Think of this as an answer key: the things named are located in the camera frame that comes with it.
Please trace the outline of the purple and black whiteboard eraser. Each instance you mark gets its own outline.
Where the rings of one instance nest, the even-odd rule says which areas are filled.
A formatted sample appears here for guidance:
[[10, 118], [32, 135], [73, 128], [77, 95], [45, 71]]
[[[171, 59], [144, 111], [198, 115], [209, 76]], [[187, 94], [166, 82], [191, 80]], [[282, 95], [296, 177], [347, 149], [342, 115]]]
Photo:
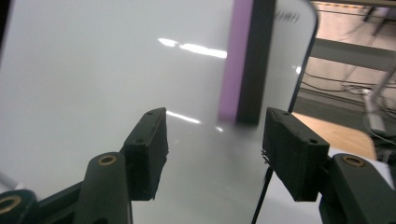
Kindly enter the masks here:
[[276, 0], [234, 0], [219, 119], [259, 124], [275, 10]]

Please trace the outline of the white whiteboard with black edge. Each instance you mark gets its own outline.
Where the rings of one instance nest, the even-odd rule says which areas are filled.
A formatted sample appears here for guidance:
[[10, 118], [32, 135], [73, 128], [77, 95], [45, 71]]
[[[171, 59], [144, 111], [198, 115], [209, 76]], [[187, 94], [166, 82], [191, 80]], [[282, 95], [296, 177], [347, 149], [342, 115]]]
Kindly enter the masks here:
[[0, 62], [0, 193], [39, 198], [167, 110], [169, 153], [135, 224], [320, 224], [266, 180], [262, 126], [219, 120], [233, 0], [14, 0]]

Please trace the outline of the grey metal stand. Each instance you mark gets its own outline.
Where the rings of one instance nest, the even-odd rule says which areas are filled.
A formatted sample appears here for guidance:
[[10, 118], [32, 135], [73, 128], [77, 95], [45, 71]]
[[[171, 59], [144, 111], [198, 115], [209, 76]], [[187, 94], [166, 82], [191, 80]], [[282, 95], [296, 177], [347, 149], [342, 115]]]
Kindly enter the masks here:
[[386, 88], [387, 84], [396, 74], [396, 65], [394, 65], [387, 74], [375, 85], [371, 91], [365, 91], [362, 99], [365, 104], [365, 114], [368, 120], [369, 130], [375, 134], [383, 135], [386, 134], [386, 126], [384, 120], [380, 115], [380, 109], [377, 105], [377, 101], [380, 98], [381, 93]]

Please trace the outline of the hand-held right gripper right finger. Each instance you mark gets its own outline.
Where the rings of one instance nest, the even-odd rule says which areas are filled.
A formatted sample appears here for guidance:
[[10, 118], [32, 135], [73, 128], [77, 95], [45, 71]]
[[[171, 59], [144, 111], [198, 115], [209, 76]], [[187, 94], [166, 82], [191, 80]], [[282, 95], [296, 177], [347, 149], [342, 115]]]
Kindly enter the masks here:
[[262, 155], [295, 202], [314, 202], [330, 145], [291, 113], [268, 107]]

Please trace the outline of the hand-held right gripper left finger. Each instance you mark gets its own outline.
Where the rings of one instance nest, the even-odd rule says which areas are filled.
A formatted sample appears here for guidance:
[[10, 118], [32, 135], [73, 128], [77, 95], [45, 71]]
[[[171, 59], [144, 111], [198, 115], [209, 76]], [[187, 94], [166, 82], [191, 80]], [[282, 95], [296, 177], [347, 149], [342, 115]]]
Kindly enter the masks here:
[[166, 108], [160, 107], [142, 116], [122, 146], [131, 201], [155, 198], [168, 153]]

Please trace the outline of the grey metal beam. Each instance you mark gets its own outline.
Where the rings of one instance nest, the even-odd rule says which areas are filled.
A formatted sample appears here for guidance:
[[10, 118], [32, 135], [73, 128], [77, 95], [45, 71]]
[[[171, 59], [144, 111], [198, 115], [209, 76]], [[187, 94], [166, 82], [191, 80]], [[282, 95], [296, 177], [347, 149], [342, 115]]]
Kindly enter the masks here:
[[317, 38], [311, 57], [389, 72], [396, 67], [396, 51]]

